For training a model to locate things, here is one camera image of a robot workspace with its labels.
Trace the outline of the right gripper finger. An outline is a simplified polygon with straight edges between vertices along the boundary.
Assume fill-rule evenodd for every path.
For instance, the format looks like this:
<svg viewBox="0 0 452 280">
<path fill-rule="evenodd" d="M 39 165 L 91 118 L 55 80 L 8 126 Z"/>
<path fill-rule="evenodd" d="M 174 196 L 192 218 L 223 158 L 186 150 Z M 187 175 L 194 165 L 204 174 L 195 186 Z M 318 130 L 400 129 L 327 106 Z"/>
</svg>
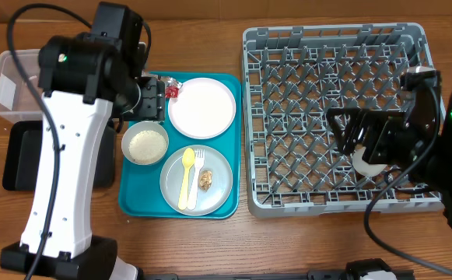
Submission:
<svg viewBox="0 0 452 280">
<path fill-rule="evenodd" d="M 326 112 L 328 126 L 334 135 L 350 135 L 362 128 L 367 131 L 387 117 L 386 111 L 359 108 L 331 108 Z"/>
<path fill-rule="evenodd" d="M 351 136 L 351 135 L 337 135 L 336 144 L 337 150 L 346 156 L 349 156 L 356 151 L 358 145 L 363 145 L 366 140 L 366 135 Z"/>
</svg>

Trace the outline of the white cup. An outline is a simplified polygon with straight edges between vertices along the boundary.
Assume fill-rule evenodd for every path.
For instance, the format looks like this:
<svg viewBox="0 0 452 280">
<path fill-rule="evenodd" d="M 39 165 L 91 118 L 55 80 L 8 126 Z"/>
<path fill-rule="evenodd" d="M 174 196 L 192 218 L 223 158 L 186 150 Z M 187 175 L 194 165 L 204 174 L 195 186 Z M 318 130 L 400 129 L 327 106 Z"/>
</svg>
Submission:
<svg viewBox="0 0 452 280">
<path fill-rule="evenodd" d="M 374 177 L 380 174 L 387 164 L 369 164 L 363 160 L 363 154 L 366 151 L 365 147 L 357 149 L 352 155 L 352 166 L 354 170 L 362 176 Z"/>
</svg>

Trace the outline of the pink plate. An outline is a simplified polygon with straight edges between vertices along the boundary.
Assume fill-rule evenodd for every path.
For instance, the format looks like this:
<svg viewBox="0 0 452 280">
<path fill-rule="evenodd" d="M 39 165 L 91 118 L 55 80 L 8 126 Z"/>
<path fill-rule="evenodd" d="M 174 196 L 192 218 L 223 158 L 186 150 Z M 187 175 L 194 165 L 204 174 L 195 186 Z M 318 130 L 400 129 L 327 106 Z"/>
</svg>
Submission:
<svg viewBox="0 0 452 280">
<path fill-rule="evenodd" d="M 183 83 L 168 103 L 170 123 L 182 135 L 204 140 L 225 132 L 236 116 L 232 91 L 222 82 L 194 78 Z"/>
</svg>

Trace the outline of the yellow spoon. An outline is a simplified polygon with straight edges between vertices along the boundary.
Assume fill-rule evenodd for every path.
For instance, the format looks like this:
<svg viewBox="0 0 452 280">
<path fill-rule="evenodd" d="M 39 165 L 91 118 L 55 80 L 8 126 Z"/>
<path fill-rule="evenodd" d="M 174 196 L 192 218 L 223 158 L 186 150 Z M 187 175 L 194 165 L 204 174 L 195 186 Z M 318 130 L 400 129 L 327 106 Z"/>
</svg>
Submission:
<svg viewBox="0 0 452 280">
<path fill-rule="evenodd" d="M 192 148 L 186 148 L 182 156 L 182 165 L 184 167 L 184 175 L 182 179 L 182 184 L 180 188 L 180 195 L 178 200 L 178 208 L 180 210 L 185 210 L 187 207 L 188 200 L 188 189 L 189 189 L 189 173 L 190 169 L 193 167 L 195 161 L 194 150 Z"/>
</svg>

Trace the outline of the pink fork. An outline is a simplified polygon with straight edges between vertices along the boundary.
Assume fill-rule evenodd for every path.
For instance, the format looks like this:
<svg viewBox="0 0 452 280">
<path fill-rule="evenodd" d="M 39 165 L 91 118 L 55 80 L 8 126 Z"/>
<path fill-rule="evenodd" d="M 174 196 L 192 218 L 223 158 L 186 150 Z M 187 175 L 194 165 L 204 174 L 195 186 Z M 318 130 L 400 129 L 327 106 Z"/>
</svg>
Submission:
<svg viewBox="0 0 452 280">
<path fill-rule="evenodd" d="M 205 164 L 205 151 L 203 149 L 198 149 L 195 152 L 194 176 L 191 183 L 190 194 L 187 200 L 187 208 L 189 210 L 194 210 L 197 204 L 199 174 L 204 164 Z"/>
</svg>

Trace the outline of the grey plate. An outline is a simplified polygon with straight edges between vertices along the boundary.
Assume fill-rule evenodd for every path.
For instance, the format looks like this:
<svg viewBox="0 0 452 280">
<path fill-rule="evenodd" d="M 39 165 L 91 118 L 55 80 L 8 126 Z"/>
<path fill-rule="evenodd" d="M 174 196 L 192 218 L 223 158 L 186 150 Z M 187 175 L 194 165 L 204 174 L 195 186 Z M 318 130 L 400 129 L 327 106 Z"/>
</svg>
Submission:
<svg viewBox="0 0 452 280">
<path fill-rule="evenodd" d="M 197 189 L 197 202 L 193 209 L 180 209 L 178 202 L 184 179 L 183 155 L 186 149 L 195 153 L 204 152 L 204 165 L 200 169 L 200 177 L 205 171 L 212 173 L 212 183 L 207 191 Z M 233 190 L 233 172 L 226 158 L 214 148 L 205 145 L 189 145 L 178 149 L 163 164 L 159 178 L 159 186 L 165 202 L 176 212 L 185 217 L 205 217 L 216 212 L 226 203 Z"/>
</svg>

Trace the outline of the brown food scrap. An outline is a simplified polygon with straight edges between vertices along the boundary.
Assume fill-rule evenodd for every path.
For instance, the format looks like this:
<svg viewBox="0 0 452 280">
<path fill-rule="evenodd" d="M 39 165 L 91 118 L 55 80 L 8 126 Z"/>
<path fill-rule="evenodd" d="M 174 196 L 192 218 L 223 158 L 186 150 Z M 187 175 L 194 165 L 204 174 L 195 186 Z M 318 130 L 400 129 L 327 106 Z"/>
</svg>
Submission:
<svg viewBox="0 0 452 280">
<path fill-rule="evenodd" d="M 212 186 L 212 176 L 211 170 L 203 170 L 198 178 L 198 186 L 201 190 L 207 191 Z"/>
</svg>

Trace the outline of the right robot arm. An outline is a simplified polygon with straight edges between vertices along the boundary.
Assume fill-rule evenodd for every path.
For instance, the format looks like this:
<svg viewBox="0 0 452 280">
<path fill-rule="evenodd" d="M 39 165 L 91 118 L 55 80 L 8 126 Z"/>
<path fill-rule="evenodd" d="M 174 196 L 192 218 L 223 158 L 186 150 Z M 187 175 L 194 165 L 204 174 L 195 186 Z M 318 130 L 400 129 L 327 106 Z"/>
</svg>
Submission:
<svg viewBox="0 0 452 280">
<path fill-rule="evenodd" d="M 405 112 L 357 108 L 332 108 L 328 123 L 338 151 L 355 155 L 356 146 L 364 148 L 361 160 L 368 166 L 396 165 L 401 173 L 388 184 L 396 188 L 404 177 L 424 183 L 441 195 L 444 215 L 452 229 L 452 94 L 445 118 L 440 116 L 440 89 L 435 86 L 406 86 L 414 105 Z M 380 247 L 409 261 L 452 276 L 452 270 L 401 252 L 380 240 L 370 228 L 370 212 L 364 225 L 370 238 Z"/>
</svg>

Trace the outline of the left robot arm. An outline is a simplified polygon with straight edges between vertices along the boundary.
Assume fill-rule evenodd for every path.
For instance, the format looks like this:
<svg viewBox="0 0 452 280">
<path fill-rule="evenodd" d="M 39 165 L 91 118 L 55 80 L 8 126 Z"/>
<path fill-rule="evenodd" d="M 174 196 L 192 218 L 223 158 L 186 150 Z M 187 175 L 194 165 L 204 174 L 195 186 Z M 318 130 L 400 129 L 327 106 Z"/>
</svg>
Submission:
<svg viewBox="0 0 452 280">
<path fill-rule="evenodd" d="M 163 121 L 165 85 L 142 71 L 150 44 L 144 19 L 126 5 L 101 2 L 88 31 L 52 37 L 38 55 L 30 92 L 43 113 L 33 205 L 18 242 L 4 247 L 2 268 L 55 279 L 141 279 L 117 242 L 91 230 L 100 143 L 113 118 Z"/>
</svg>

